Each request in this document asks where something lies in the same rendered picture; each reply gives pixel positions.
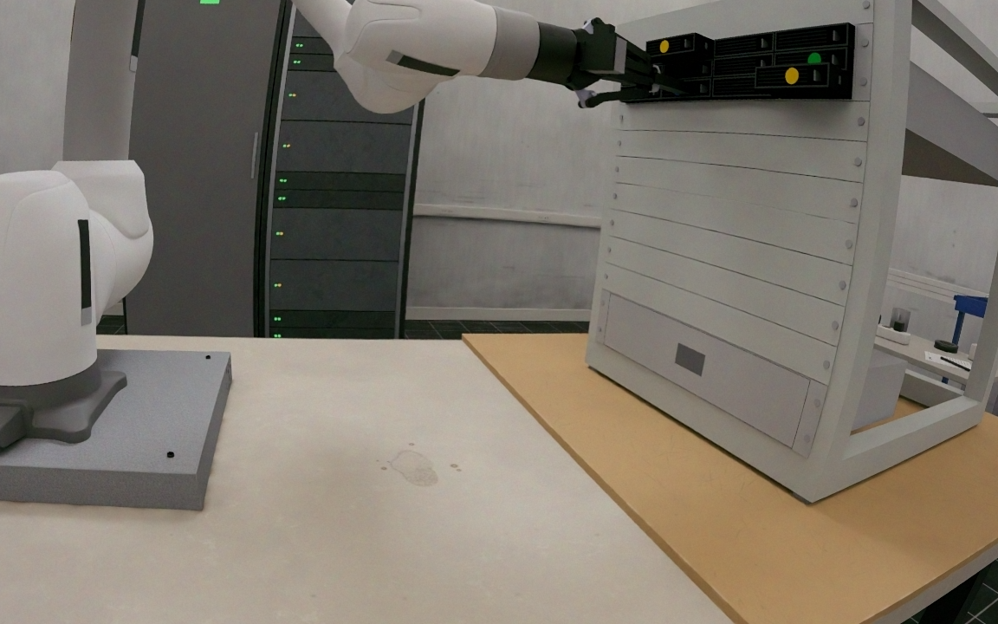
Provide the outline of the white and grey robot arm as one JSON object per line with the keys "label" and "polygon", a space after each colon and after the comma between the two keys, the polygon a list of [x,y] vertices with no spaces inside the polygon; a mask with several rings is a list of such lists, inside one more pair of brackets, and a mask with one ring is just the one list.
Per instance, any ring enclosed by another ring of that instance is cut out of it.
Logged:
{"label": "white and grey robot arm", "polygon": [[[100,371],[96,325],[152,256],[144,174],[128,159],[145,2],[75,0],[62,161],[0,175],[0,450],[87,441],[127,386],[126,373]],[[292,3],[378,114],[460,75],[522,80],[540,46],[530,13],[475,0]]]}

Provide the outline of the white server rack frame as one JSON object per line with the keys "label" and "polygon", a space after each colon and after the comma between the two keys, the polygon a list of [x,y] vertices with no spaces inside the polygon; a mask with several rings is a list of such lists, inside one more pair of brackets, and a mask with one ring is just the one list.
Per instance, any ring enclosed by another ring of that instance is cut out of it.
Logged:
{"label": "white server rack frame", "polygon": [[[998,102],[910,61],[911,25],[997,96],[998,58],[937,0],[720,0],[617,25],[645,51],[835,23],[855,25],[851,100],[612,102],[585,358],[805,504],[982,421],[998,251],[965,391],[874,341],[902,175],[998,188]],[[899,394],[930,408],[849,436]]]}

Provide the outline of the tan flat board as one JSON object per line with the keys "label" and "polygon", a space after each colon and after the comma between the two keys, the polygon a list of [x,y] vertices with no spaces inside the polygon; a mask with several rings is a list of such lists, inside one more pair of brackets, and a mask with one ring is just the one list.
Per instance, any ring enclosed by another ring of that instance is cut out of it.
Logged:
{"label": "tan flat board", "polygon": [[805,504],[585,363],[587,335],[461,335],[734,624],[872,624],[998,543],[998,416]]}

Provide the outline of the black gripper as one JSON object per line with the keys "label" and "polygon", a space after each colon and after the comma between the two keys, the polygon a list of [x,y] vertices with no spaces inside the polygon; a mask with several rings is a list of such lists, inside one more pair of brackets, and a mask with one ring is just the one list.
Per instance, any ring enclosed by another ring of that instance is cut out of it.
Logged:
{"label": "black gripper", "polygon": [[[649,53],[634,46],[631,41],[622,38],[619,33],[617,33],[617,37],[627,41],[625,73],[617,75],[591,74],[591,72],[581,71],[580,66],[575,66],[578,55],[577,42],[582,41],[583,35],[593,33],[594,24],[605,23],[599,17],[593,17],[593,19],[586,20],[581,29],[575,30],[560,27],[560,25],[538,23],[540,46],[537,60],[535,60],[529,75],[524,76],[524,78],[563,84],[569,90],[575,91],[580,100],[578,101],[580,109],[593,109],[605,101],[646,98],[652,92],[657,92],[659,88],[669,91],[671,94],[690,94],[689,82],[660,74],[660,68],[651,64],[652,58]],[[587,86],[599,80],[632,84],[635,88],[633,90],[606,92],[605,94],[595,94],[593,90],[586,90]]]}

